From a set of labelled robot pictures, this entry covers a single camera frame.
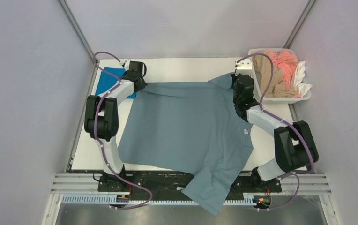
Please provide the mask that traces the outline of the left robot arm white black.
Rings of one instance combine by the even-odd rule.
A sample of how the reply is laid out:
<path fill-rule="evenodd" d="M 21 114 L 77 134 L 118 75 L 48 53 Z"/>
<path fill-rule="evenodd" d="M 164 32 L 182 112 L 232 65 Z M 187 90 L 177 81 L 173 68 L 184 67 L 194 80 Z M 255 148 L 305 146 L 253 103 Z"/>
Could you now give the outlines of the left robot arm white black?
<path fill-rule="evenodd" d="M 123 191 L 134 184 L 127 180 L 124 164 L 119 156 L 116 135 L 119 129 L 118 106 L 128 96 L 144 89 L 147 84 L 145 63 L 130 60 L 124 63 L 125 72 L 116 83 L 99 95 L 86 99 L 84 130 L 96 141 L 104 168 L 99 179 L 99 191 Z"/>

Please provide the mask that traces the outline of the grey-blue t shirt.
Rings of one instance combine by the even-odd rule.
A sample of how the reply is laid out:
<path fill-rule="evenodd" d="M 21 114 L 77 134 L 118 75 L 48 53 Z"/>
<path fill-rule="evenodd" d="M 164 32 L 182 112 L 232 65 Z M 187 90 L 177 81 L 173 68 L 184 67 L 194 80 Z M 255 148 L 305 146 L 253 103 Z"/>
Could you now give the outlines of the grey-blue t shirt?
<path fill-rule="evenodd" d="M 133 101 L 118 151 L 124 163 L 193 174 L 183 194 L 217 216 L 253 151 L 251 128 L 235 112 L 230 74 L 149 83 Z"/>

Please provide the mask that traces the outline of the folded bright blue t shirt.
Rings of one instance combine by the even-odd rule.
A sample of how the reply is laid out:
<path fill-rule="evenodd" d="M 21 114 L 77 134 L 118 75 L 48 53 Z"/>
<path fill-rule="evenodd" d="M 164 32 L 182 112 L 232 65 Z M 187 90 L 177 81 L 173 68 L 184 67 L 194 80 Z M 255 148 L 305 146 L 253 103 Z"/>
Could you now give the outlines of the folded bright blue t shirt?
<path fill-rule="evenodd" d="M 121 77 L 124 74 L 124 72 L 126 71 L 124 68 L 111 68 L 111 67 L 105 67 L 104 70 L 106 70 L 107 72 L 110 72 L 114 75 L 117 75 L 118 77 Z M 100 95 L 100 94 L 108 91 L 110 88 L 112 88 L 116 84 L 117 81 L 118 81 L 117 78 L 102 71 L 99 81 L 97 83 L 95 95 Z"/>

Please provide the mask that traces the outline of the left aluminium frame post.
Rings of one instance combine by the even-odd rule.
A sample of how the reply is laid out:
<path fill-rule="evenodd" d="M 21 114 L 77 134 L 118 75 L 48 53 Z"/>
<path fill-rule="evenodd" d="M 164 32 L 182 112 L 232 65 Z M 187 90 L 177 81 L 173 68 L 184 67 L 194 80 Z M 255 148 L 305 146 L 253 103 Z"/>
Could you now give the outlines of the left aluminium frame post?
<path fill-rule="evenodd" d="M 83 49 L 85 50 L 86 54 L 90 58 L 91 62 L 95 64 L 96 59 L 94 57 L 94 52 L 92 51 L 89 42 L 87 41 L 79 23 L 77 22 L 75 15 L 73 14 L 69 4 L 66 0 L 57 0 L 59 3 L 61 9 L 63 10 L 66 18 L 68 19 L 68 22 L 70 23 L 70 26 L 74 30 L 75 35 L 77 36 L 78 40 L 80 41 Z"/>

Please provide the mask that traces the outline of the beige t shirt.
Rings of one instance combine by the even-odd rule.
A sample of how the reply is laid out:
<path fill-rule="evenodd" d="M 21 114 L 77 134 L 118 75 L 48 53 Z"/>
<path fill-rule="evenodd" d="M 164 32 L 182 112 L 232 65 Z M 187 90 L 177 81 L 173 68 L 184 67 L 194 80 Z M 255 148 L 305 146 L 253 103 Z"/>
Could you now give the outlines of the beige t shirt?
<path fill-rule="evenodd" d="M 261 55 L 252 57 L 255 72 L 260 75 L 261 93 L 266 91 L 266 98 L 298 98 L 300 95 L 291 84 L 298 66 L 297 56 L 288 49 L 279 53 L 266 49 L 258 53 L 269 56 L 273 63 L 273 73 L 271 73 L 271 65 L 266 57 Z"/>

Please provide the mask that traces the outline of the pink t shirt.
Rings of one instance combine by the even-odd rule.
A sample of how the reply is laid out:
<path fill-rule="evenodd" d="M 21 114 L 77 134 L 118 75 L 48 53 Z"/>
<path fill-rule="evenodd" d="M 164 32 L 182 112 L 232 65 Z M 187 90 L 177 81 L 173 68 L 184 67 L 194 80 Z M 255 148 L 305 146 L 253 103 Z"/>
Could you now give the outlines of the pink t shirt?
<path fill-rule="evenodd" d="M 297 98 L 297 92 L 291 87 L 291 80 L 298 65 L 298 59 L 290 50 L 284 49 L 276 53 L 267 49 L 265 51 L 273 62 L 273 80 L 266 93 L 269 98 Z"/>

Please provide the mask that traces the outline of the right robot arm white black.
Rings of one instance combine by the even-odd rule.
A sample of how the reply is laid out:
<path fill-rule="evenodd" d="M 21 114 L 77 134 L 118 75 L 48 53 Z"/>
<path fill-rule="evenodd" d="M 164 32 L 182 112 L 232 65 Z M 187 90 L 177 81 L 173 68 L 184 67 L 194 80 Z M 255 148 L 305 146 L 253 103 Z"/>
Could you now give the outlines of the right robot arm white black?
<path fill-rule="evenodd" d="M 252 188 L 263 191 L 273 180 L 301 173 L 302 167 L 313 173 L 319 154 L 308 123 L 289 122 L 264 109 L 253 96 L 254 80 L 250 76 L 232 74 L 231 78 L 236 114 L 274 138 L 275 156 L 252 170 Z"/>

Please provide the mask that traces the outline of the white t shirt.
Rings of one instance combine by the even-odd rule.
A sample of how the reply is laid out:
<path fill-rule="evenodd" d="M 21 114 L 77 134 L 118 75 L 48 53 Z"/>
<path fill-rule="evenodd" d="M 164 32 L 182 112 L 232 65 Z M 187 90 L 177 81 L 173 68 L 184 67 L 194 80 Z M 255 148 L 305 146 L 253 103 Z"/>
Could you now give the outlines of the white t shirt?
<path fill-rule="evenodd" d="M 306 76 L 306 62 L 299 61 L 291 80 L 291 87 L 297 92 L 297 97 L 304 97 L 312 88 L 312 84 L 304 83 Z"/>

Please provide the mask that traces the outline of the aluminium frame post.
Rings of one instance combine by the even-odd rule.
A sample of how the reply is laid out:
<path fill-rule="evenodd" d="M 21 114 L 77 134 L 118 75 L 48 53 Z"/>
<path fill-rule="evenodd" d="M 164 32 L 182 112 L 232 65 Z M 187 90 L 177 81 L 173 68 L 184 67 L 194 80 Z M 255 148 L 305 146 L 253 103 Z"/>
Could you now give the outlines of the aluminium frame post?
<path fill-rule="evenodd" d="M 74 30 L 75 35 L 77 36 L 78 40 L 80 41 L 83 49 L 85 50 L 86 54 L 90 58 L 91 62 L 95 64 L 96 59 L 94 57 L 94 52 L 92 51 L 89 42 L 87 41 L 79 23 L 77 22 L 75 15 L 73 14 L 69 4 L 66 0 L 57 0 L 59 3 L 61 9 L 63 10 L 66 18 L 68 19 L 68 22 L 70 23 L 70 26 Z"/>
<path fill-rule="evenodd" d="M 297 37 L 298 33 L 300 32 L 303 24 L 307 20 L 309 14 L 311 13 L 312 9 L 314 8 L 314 5 L 316 4 L 317 0 L 308 0 L 304 9 L 302 10 L 300 16 L 298 17 L 293 29 L 291 30 L 283 48 L 289 49 L 295 38 Z"/>

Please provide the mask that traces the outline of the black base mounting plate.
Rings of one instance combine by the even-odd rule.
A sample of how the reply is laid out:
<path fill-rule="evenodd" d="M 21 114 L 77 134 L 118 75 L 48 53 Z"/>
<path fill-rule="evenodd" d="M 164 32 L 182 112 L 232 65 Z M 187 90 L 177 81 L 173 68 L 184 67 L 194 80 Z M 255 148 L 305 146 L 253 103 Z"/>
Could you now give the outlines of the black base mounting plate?
<path fill-rule="evenodd" d="M 120 199 L 148 200 L 149 194 L 133 185 L 127 184 L 114 175 L 100 172 L 100 178 L 92 175 L 98 182 L 99 192 L 119 192 Z M 178 171 L 127 171 L 120 174 L 124 179 L 149 189 L 153 200 L 189 200 L 180 188 L 186 187 L 193 175 Z M 271 193 L 281 193 L 281 183 L 277 180 L 256 182 L 253 175 L 240 174 L 230 186 L 226 200 L 242 200 L 244 193 L 260 193 L 270 196 Z"/>

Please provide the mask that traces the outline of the right aluminium frame post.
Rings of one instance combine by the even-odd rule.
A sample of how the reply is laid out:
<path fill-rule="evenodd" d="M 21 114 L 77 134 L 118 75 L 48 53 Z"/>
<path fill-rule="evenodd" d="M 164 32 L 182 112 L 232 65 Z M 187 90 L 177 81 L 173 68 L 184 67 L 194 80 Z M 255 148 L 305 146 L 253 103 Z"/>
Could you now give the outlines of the right aluminium frame post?
<path fill-rule="evenodd" d="M 317 0 L 308 0 L 304 9 L 302 10 L 300 16 L 298 17 L 293 29 L 291 30 L 283 48 L 289 49 L 295 38 L 297 37 L 298 33 L 300 32 L 303 24 L 307 20 L 309 14 L 311 13 L 312 9 L 314 8 L 314 5 L 316 4 Z"/>

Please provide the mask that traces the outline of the white plastic laundry basket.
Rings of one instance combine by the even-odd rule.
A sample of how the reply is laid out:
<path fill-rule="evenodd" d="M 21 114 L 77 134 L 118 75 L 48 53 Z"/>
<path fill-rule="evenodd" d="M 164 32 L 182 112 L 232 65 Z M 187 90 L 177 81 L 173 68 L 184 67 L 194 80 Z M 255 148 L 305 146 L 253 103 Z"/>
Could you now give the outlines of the white plastic laundry basket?
<path fill-rule="evenodd" d="M 258 53 L 258 51 L 260 50 L 266 50 L 266 49 L 270 49 L 276 53 L 279 53 L 281 52 L 282 50 L 284 50 L 285 48 L 257 48 L 257 49 L 251 49 L 248 51 L 249 54 L 254 54 L 254 53 Z M 255 95 L 256 95 L 256 98 L 259 100 L 263 93 L 261 93 L 261 90 L 260 90 L 260 86 L 259 86 L 259 82 L 260 82 L 260 75 L 256 74 L 255 72 L 255 69 L 254 69 L 254 66 L 253 66 L 253 71 L 252 71 L 252 76 L 254 78 L 254 82 L 255 82 Z M 304 97 L 287 97 L 287 98 L 276 98 L 276 97 L 265 97 L 263 98 L 263 102 L 264 103 L 286 103 L 286 104 L 294 104 L 296 102 L 299 102 L 299 101 L 303 101 L 303 100 L 309 100 L 312 96 L 312 92 L 311 92 L 311 89 L 309 90 L 309 92 L 304 96 Z"/>

